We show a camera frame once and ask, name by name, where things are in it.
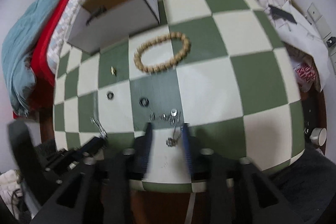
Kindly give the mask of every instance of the black cable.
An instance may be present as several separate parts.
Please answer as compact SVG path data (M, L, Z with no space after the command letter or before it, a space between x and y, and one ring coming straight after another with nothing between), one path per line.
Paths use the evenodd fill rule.
M15 212L14 212L13 198L14 198L14 195L16 196L16 198L18 198L16 192L19 191L19 190L21 190L21 189L16 189L16 190L13 191L12 198L11 198L11 201L10 201L10 204L12 205L12 212L13 212L14 217L15 217Z

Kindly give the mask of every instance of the checkered tablecloth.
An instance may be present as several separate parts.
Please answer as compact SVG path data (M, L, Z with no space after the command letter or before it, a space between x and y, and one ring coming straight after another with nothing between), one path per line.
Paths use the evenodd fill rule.
M131 146L143 134L150 110L158 116L176 108L182 122L205 147L238 159L251 157L266 172L281 170L304 150L300 95L287 52L266 15L254 0L159 0L158 27L130 37L94 56L64 44L56 75L54 130L58 148L77 147L98 128L97 114L108 132L104 157ZM191 41L189 55L174 69L145 74L133 63L137 47L172 31ZM181 48L169 41L148 50L142 61L157 64ZM117 75L111 74L111 66ZM107 92L114 98L108 100ZM154 122L148 173L132 181L138 189L198 192L205 182L192 182L182 140L166 146L173 129Z

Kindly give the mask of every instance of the cardboard box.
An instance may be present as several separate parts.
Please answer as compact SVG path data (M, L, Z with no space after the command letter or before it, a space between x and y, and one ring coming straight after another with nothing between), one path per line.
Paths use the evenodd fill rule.
M106 11L87 24L102 7ZM159 23L158 0L87 0L76 11L68 43L92 54Z

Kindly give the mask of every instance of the black ring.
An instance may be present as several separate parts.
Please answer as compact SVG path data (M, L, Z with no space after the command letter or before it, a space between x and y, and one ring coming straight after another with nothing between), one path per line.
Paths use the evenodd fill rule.
M113 92L108 91L107 94L106 94L106 96L107 96L107 98L108 98L109 100L112 100L113 97L114 97L114 94L113 94Z
M142 107L148 107L148 105L149 105L149 100L148 100L146 97L141 97L140 100L139 100L139 104L140 104Z

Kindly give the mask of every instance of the bracelet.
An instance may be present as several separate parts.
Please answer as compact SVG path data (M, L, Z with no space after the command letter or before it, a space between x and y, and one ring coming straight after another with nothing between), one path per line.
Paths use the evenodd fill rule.
M183 43L182 49L174 57L172 57L170 60L168 60L165 63L161 63L161 64L157 64L157 65L153 65L153 66L145 66L142 63L141 56L146 50L148 50L150 47L152 47L156 44L160 44L164 41L167 41L167 40L173 39L173 38L179 38ZM183 58L185 58L187 56L188 52L190 51L190 46L191 46L190 41L184 33L171 32L169 34L165 34L165 35L162 35L160 37L156 37L153 40L149 40L149 41L143 43L137 49L136 53L134 54L134 64L139 70L141 70L143 72L148 72L148 73L167 70L167 69L169 69L173 66L176 66Z

